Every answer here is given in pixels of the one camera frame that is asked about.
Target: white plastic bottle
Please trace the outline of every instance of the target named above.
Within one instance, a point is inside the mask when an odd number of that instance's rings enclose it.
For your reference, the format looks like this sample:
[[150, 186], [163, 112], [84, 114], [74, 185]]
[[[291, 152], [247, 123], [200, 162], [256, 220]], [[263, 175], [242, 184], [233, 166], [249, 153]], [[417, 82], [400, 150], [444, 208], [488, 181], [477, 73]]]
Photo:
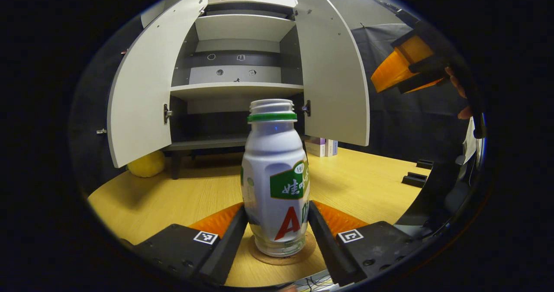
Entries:
[[305, 244], [310, 180], [288, 99], [253, 101], [241, 168], [244, 206], [258, 249], [287, 257]]

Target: black curtain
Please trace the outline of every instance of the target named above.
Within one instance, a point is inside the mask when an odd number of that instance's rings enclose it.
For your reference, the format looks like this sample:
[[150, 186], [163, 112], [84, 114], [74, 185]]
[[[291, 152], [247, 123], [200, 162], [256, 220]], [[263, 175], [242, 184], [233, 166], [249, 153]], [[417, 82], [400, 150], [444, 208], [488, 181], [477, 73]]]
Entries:
[[98, 50], [77, 84], [69, 118], [69, 147], [73, 170], [83, 191], [89, 195], [99, 186], [125, 171], [115, 168], [107, 134], [107, 103], [113, 77], [121, 63], [121, 52], [142, 32], [140, 16], [119, 29]]
[[449, 80], [412, 93], [398, 89], [376, 93], [370, 78], [393, 52], [391, 42], [412, 30], [405, 24], [382, 24], [352, 30], [364, 62], [370, 99], [370, 142], [342, 148], [380, 156], [417, 161], [454, 161], [463, 153], [462, 142], [469, 121], [457, 113], [467, 106]]

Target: wooden table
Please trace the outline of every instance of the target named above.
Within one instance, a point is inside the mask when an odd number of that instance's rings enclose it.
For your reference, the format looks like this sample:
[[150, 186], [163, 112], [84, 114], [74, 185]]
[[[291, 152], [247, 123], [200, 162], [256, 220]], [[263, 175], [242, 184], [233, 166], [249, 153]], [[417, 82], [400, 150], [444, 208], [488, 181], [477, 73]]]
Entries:
[[[139, 244], [172, 223], [190, 225], [242, 201], [242, 153], [199, 156], [185, 160], [180, 179], [170, 168], [152, 178], [128, 171], [102, 185], [89, 202], [117, 237]], [[413, 162], [339, 148], [332, 157], [308, 156], [310, 198], [335, 207], [367, 223], [394, 224], [421, 188], [402, 184], [407, 172], [429, 175]], [[248, 252], [252, 232], [247, 226], [226, 286], [272, 286], [292, 282], [324, 270], [321, 251], [291, 266], [271, 266]]]

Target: human hand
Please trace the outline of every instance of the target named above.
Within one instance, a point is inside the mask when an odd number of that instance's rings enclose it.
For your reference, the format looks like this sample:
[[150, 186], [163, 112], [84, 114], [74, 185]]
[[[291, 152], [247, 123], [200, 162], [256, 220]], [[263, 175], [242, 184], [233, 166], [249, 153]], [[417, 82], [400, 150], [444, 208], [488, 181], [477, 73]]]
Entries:
[[[465, 90], [463, 89], [463, 87], [461, 87], [460, 85], [460, 81], [456, 78], [456, 76], [454, 76], [454, 71], [452, 70], [452, 68], [450, 67], [446, 67], [444, 69], [448, 75], [451, 77], [451, 82], [452, 84], [454, 85], [454, 87], [457, 89], [457, 92], [460, 94], [461, 97], [467, 99], [467, 97], [465, 96]], [[458, 119], [469, 119], [473, 117], [473, 111], [471, 111], [471, 107], [465, 107], [458, 115], [457, 115], [457, 118]]]

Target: open cabinet door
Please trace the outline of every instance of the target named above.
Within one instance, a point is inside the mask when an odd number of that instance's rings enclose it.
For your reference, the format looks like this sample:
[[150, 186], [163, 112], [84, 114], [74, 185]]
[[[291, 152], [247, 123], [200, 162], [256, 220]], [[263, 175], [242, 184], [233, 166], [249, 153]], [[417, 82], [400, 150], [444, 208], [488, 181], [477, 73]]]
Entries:
[[298, 0], [296, 27], [302, 57], [305, 134], [367, 146], [370, 101], [360, 52], [329, 0]]
[[170, 104], [175, 61], [208, 0], [180, 0], [154, 19], [131, 45], [113, 79], [107, 134], [113, 165], [125, 166], [171, 144], [164, 104]]

